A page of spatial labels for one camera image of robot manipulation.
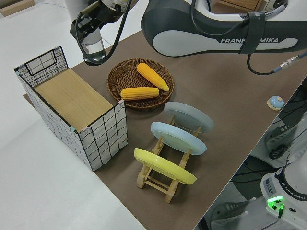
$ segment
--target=black strap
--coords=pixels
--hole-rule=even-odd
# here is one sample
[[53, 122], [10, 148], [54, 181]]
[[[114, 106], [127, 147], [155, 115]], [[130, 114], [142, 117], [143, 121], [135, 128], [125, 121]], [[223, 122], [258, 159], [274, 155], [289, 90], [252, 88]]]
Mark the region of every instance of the black strap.
[[265, 12], [251, 11], [249, 15], [248, 35], [241, 47], [240, 54], [252, 54], [255, 52], [264, 34]]

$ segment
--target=brown table mat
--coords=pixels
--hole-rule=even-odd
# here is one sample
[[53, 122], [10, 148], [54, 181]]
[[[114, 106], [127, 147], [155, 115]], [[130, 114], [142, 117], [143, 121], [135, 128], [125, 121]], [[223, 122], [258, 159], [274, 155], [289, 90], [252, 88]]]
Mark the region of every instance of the brown table mat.
[[[298, 53], [254, 54], [251, 63], [258, 71], [268, 71]], [[151, 122], [168, 122], [163, 108], [151, 111], [127, 108], [128, 146], [95, 173], [145, 228], [191, 230], [278, 115], [267, 106], [267, 100], [279, 95], [287, 102], [306, 76], [306, 62], [277, 74], [258, 76], [248, 70], [247, 55], [164, 57], [139, 32], [120, 42], [105, 64], [90, 67], [81, 63], [72, 69], [115, 103], [107, 90], [107, 76], [115, 65], [131, 58], [152, 59], [169, 69], [175, 81], [170, 100], [205, 112], [215, 122], [215, 128], [199, 135], [208, 150], [203, 155], [191, 156], [187, 163], [186, 169], [197, 181], [192, 185], [180, 184], [170, 204], [158, 190], [137, 187], [142, 165], [133, 157], [134, 148], [150, 151], [154, 147]], [[161, 156], [179, 162], [182, 155], [165, 146]]]

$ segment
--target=white floor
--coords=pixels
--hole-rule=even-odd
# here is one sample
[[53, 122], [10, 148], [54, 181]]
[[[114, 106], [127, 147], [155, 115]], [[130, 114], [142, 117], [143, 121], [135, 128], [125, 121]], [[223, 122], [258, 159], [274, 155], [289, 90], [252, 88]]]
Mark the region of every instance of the white floor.
[[[64, 0], [35, 2], [0, 15], [0, 229], [144, 229], [23, 98], [13, 68], [56, 46], [63, 47], [69, 67], [83, 61]], [[139, 1], [129, 12], [121, 39], [141, 29], [147, 3]], [[102, 30], [105, 47], [119, 23]]]

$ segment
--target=light blue plate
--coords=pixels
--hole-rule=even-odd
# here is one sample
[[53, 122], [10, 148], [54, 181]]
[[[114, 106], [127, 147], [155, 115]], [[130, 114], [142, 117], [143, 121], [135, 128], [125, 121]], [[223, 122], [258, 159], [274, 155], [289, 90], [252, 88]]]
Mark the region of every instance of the light blue plate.
[[191, 150], [191, 155], [201, 155], [206, 150], [206, 145], [197, 137], [187, 131], [162, 122], [152, 123], [152, 134], [168, 146], [187, 153]]
[[200, 133], [207, 133], [214, 127], [214, 122], [209, 116], [188, 104], [167, 102], [164, 112], [168, 117], [174, 115], [176, 124], [193, 132], [201, 127]]

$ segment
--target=green indicator light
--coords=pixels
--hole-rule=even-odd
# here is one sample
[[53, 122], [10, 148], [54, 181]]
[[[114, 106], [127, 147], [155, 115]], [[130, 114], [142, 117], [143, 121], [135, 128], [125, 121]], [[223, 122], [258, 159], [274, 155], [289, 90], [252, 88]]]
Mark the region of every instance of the green indicator light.
[[268, 206], [270, 208], [273, 207], [273, 204], [276, 202], [276, 201], [280, 201], [280, 200], [283, 200], [283, 196], [279, 195], [279, 196], [276, 196], [276, 197], [273, 197], [273, 198], [270, 198], [268, 199]]

